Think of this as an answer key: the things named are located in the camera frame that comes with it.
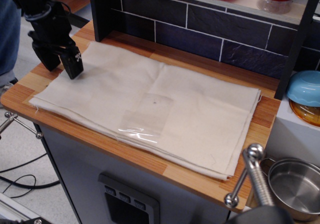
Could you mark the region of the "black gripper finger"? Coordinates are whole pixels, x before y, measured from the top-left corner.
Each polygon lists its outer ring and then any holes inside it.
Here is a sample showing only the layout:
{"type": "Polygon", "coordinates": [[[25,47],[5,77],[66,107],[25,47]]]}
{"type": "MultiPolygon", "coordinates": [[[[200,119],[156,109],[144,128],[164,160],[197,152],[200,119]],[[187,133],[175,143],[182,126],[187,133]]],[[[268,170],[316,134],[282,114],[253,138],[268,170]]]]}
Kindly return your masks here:
{"type": "Polygon", "coordinates": [[[53,71],[61,63],[59,56],[49,48],[38,45],[33,45],[32,48],[48,71],[53,71]]]}
{"type": "Polygon", "coordinates": [[[71,80],[75,79],[83,72],[82,56],[79,48],[75,45],[61,46],[59,51],[59,58],[62,62],[64,70],[71,80]]]}

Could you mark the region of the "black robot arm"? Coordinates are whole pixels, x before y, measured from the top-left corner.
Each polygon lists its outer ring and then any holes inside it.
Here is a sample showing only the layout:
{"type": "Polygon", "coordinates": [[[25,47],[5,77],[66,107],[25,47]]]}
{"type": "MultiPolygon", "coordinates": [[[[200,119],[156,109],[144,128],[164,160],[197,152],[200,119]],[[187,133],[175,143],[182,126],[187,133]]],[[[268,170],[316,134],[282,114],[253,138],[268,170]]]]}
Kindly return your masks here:
{"type": "Polygon", "coordinates": [[[76,43],[70,37],[72,30],[63,4],[55,0],[13,0],[23,11],[33,31],[32,48],[50,72],[63,64],[70,79],[83,72],[82,56],[76,43]]]}

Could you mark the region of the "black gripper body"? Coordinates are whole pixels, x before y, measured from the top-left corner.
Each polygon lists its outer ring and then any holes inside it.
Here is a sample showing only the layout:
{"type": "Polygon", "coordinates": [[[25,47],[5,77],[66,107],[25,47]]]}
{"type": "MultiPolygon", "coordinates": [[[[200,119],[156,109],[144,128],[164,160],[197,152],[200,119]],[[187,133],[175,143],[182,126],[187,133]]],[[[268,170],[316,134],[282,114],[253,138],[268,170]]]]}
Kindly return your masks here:
{"type": "Polygon", "coordinates": [[[70,37],[72,29],[63,4],[48,1],[27,14],[27,21],[34,31],[32,48],[38,56],[75,56],[77,47],[70,37]]]}

